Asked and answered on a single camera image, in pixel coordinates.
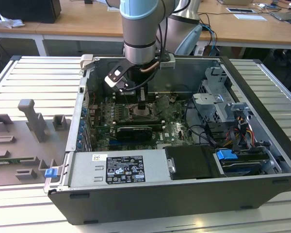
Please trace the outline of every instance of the power supply label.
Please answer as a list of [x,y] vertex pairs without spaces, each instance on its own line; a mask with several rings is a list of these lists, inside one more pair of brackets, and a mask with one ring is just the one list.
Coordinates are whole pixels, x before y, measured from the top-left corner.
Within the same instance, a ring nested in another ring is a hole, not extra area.
[[108,157],[107,184],[146,182],[142,156]]

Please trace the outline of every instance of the paper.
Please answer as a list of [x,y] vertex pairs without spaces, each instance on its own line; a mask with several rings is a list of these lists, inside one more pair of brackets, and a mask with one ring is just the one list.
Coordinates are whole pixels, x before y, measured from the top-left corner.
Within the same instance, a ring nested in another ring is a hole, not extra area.
[[117,9],[115,7],[108,7],[108,11],[120,11],[120,9]]
[[267,21],[267,19],[265,19],[262,16],[250,16],[250,15],[239,15],[239,14],[234,14],[234,16],[237,19],[249,19],[249,20],[261,20],[261,21]]
[[11,29],[12,27],[22,27],[25,26],[22,20],[20,19],[9,19],[5,18],[0,14],[0,24],[4,27]]

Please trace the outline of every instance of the blue latch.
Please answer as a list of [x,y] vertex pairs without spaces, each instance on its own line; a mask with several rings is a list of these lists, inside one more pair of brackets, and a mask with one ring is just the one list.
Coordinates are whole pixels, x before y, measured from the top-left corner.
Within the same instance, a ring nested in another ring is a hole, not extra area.
[[232,153],[232,150],[219,150],[217,153],[219,160],[221,159],[238,159],[236,154]]
[[48,168],[45,171],[44,177],[45,178],[57,178],[58,168]]

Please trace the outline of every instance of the desk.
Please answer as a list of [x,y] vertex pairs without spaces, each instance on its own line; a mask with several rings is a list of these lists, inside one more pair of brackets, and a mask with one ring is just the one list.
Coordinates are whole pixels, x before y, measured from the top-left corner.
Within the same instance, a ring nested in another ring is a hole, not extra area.
[[[123,41],[122,19],[119,12],[108,12],[107,7],[95,2],[61,0],[62,12],[56,23],[25,23],[22,28],[8,29],[0,25],[0,37],[33,39],[39,54],[46,56],[44,40]],[[199,12],[228,13],[226,5],[216,0],[204,0]],[[291,24],[262,14],[267,21],[237,19],[233,15],[210,15],[212,28],[218,35],[218,46],[291,49]],[[210,39],[202,32],[199,47]]]
[[[281,7],[289,7],[287,4],[279,3]],[[254,8],[259,11],[259,7],[250,6],[221,5],[216,0],[205,0],[200,4],[198,11],[201,13],[228,13],[227,7]],[[209,15],[212,29],[218,35],[218,46],[269,48],[269,49],[291,49],[291,24],[281,22],[268,14],[259,14],[267,21],[236,19],[233,14],[229,15]],[[207,23],[206,15],[200,16],[204,23]],[[205,44],[205,34],[203,32],[199,44]]]

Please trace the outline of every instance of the black plastic cover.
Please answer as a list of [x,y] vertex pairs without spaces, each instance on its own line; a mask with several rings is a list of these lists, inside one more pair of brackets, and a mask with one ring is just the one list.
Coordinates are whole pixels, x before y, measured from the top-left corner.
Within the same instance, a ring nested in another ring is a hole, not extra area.
[[187,145],[165,148],[167,159],[172,159],[176,172],[172,180],[208,179],[220,177],[218,166],[210,146]]

